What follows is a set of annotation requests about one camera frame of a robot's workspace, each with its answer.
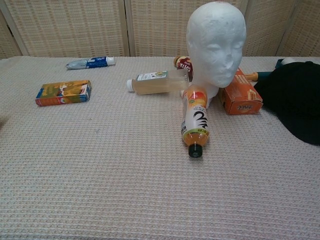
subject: bottle cap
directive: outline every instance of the bottle cap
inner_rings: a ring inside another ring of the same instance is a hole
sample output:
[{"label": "bottle cap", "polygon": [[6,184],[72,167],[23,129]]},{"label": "bottle cap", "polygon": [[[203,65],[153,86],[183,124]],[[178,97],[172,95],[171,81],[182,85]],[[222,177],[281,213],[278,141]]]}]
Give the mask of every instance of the bottle cap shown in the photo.
[{"label": "bottle cap", "polygon": [[202,146],[199,144],[192,144],[189,146],[189,156],[192,158],[199,158],[202,156]]},{"label": "bottle cap", "polygon": [[115,58],[113,56],[107,56],[106,57],[106,64],[109,65],[116,65]]},{"label": "bottle cap", "polygon": [[132,79],[128,79],[126,81],[126,88],[128,89],[129,92],[134,92],[135,90],[132,88]]}]

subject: woven panel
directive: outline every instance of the woven panel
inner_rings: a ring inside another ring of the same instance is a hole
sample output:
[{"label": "woven panel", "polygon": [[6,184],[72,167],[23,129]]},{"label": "woven panel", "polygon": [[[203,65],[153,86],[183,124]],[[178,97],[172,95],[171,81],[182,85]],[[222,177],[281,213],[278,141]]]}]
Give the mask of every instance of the woven panel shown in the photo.
[{"label": "woven panel", "polygon": [[244,56],[275,56],[295,0],[250,0]]},{"label": "woven panel", "polygon": [[300,0],[279,56],[320,56],[320,1]]},{"label": "woven panel", "polygon": [[21,55],[0,11],[0,59]]},{"label": "woven panel", "polygon": [[30,56],[124,56],[118,0],[5,0]]},{"label": "woven panel", "polygon": [[[271,71],[277,59],[240,66]],[[0,60],[1,240],[320,239],[319,146],[265,109],[229,116],[214,99],[210,141],[192,161],[179,93],[126,90],[138,73],[173,69],[172,57],[66,70],[71,60]],[[42,84],[81,79],[88,102],[36,105]]]},{"label": "woven panel", "polygon": [[[131,0],[136,56],[187,55],[186,28],[190,15],[211,0]],[[241,0],[230,0],[237,8]]]}]

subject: beige tablecloth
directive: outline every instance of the beige tablecloth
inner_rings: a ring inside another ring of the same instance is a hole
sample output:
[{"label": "beige tablecloth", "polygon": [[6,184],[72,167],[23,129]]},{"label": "beige tablecloth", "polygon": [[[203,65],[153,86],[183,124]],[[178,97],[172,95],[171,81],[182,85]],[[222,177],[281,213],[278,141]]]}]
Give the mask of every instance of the beige tablecloth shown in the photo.
[{"label": "beige tablecloth", "polygon": [[[245,73],[279,57],[244,57]],[[126,80],[173,57],[0,60],[0,239],[320,239],[320,147],[271,112],[208,109],[210,141],[191,160],[178,93],[136,95]],[[320,63],[320,58],[303,58]],[[38,107],[44,83],[90,80],[89,102]]]}]

